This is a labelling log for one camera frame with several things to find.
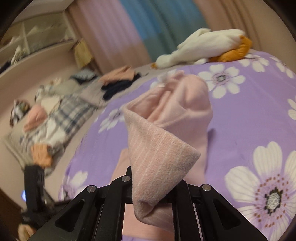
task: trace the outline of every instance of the blue curtain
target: blue curtain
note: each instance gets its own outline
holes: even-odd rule
[[[192,0],[120,0],[153,61],[171,53],[206,21]]]

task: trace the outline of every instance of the white fabric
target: white fabric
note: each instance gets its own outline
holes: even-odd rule
[[[211,32],[208,28],[201,28],[191,34],[178,49],[171,54],[164,54],[157,58],[159,69],[168,68],[179,63],[194,63],[202,58],[211,58],[237,48],[245,32],[239,29],[228,29]]]
[[[46,126],[40,128],[39,133],[33,136],[34,143],[48,144],[53,148],[66,143],[68,140],[65,131],[51,118],[47,120]]]
[[[55,111],[61,102],[60,96],[46,97],[42,99],[41,106],[45,109],[46,113],[49,115],[51,112]]]

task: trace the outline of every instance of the dark clothing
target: dark clothing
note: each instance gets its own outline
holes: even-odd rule
[[[127,88],[129,88],[137,79],[141,77],[140,73],[137,73],[133,80],[119,80],[115,83],[109,83],[106,86],[102,86],[101,90],[106,91],[106,93],[103,96],[104,100],[110,100],[115,94],[118,92],[121,92]]]

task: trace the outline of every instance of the purple bedspread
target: purple bedspread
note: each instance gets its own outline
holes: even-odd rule
[[[295,74],[264,52],[179,69],[209,86],[214,117],[208,128],[207,183],[269,240],[278,240],[296,213]],[[120,108],[156,81],[111,102],[93,123],[68,166],[61,199],[90,184],[109,184],[121,150],[128,147]]]

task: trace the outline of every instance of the pink curtain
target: pink curtain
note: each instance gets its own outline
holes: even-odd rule
[[[103,74],[123,65],[151,63],[119,0],[76,0],[69,12]]]

